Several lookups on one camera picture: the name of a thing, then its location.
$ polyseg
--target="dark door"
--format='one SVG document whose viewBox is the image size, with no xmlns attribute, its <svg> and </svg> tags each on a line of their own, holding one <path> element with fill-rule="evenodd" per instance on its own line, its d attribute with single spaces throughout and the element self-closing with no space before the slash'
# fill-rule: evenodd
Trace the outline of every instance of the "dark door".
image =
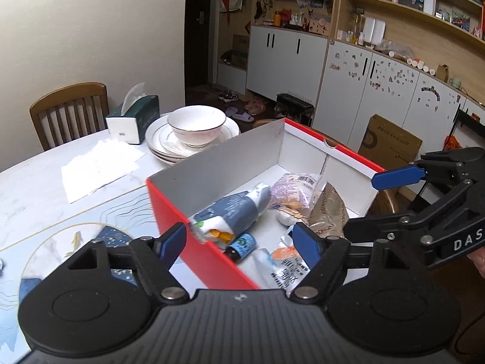
<svg viewBox="0 0 485 364">
<path fill-rule="evenodd" d="M 210 0 L 185 0 L 185 87 L 207 83 Z"/>
</svg>

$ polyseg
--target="chair backrest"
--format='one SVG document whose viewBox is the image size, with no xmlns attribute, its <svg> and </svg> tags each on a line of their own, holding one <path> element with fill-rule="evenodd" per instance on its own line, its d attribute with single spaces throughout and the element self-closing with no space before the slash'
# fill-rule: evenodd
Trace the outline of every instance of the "chair backrest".
<svg viewBox="0 0 485 364">
<path fill-rule="evenodd" d="M 30 114 L 44 150 L 104 130 L 109 114 L 106 85 L 66 86 L 33 103 Z"/>
</svg>

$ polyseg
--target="blue gripper pad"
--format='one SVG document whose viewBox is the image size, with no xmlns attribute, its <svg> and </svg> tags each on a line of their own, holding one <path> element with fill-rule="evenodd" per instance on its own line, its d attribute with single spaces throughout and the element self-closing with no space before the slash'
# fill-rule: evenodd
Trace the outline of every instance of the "blue gripper pad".
<svg viewBox="0 0 485 364">
<path fill-rule="evenodd" d="M 303 223 L 297 223 L 293 226 L 292 238 L 293 246 L 308 267 L 312 269 L 322 256 L 320 238 Z"/>
<path fill-rule="evenodd" d="M 425 171 L 415 165 L 398 168 L 396 170 L 379 172 L 372 178 L 372 187 L 375 190 L 392 189 L 418 183 L 426 176 Z"/>
<path fill-rule="evenodd" d="M 183 223 L 175 223 L 169 230 L 156 239 L 155 253 L 163 265 L 170 269 L 187 243 L 187 229 Z"/>
</svg>

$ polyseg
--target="brown snack bag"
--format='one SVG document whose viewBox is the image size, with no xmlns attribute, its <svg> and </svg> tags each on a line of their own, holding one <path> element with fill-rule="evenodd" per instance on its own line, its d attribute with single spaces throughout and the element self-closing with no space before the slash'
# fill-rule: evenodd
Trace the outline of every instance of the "brown snack bag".
<svg viewBox="0 0 485 364">
<path fill-rule="evenodd" d="M 308 226 L 319 237 L 336 235 L 345 238 L 343 226 L 348 220 L 349 214 L 343 200 L 335 188 L 327 182 L 310 212 L 307 219 Z"/>
</svg>

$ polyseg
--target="white napkin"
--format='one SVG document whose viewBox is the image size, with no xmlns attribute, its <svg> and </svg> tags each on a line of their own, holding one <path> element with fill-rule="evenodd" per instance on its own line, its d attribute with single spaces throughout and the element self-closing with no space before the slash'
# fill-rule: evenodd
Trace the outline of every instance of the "white napkin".
<svg viewBox="0 0 485 364">
<path fill-rule="evenodd" d="M 61 168 L 69 204 L 138 169 L 143 152 L 125 142 L 99 141 L 88 153 Z"/>
</svg>

